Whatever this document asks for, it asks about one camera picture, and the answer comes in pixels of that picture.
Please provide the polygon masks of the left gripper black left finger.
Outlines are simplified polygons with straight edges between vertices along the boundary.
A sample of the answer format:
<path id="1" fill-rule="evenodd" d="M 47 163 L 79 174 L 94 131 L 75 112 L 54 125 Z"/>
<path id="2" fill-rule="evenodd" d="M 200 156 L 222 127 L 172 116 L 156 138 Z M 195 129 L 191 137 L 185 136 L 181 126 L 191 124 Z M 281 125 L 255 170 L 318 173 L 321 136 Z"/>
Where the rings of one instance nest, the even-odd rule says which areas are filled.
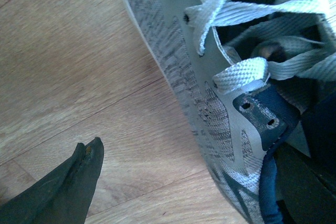
<path id="1" fill-rule="evenodd" d="M 84 223 L 103 158 L 99 137 L 78 143 L 67 160 L 1 206 L 1 223 Z"/>

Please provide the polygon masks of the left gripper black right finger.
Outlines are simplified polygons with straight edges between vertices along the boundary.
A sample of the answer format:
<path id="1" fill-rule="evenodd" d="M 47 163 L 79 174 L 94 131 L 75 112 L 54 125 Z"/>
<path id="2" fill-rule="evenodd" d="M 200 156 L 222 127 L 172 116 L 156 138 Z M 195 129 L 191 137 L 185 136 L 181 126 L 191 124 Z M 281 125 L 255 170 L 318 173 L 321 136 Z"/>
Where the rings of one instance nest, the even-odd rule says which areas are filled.
<path id="1" fill-rule="evenodd" d="M 335 223 L 335 176 L 291 145 L 276 150 L 277 186 L 295 223 Z"/>

